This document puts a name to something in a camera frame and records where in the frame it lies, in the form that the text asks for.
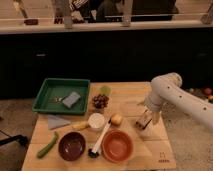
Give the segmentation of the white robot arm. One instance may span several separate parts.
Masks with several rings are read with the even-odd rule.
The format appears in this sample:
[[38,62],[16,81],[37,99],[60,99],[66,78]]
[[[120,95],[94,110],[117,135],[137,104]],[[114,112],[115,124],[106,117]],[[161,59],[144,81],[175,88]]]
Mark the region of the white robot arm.
[[178,73],[157,76],[150,85],[151,92],[146,96],[144,105],[153,114],[159,113],[168,101],[213,132],[213,104],[182,90],[182,78]]

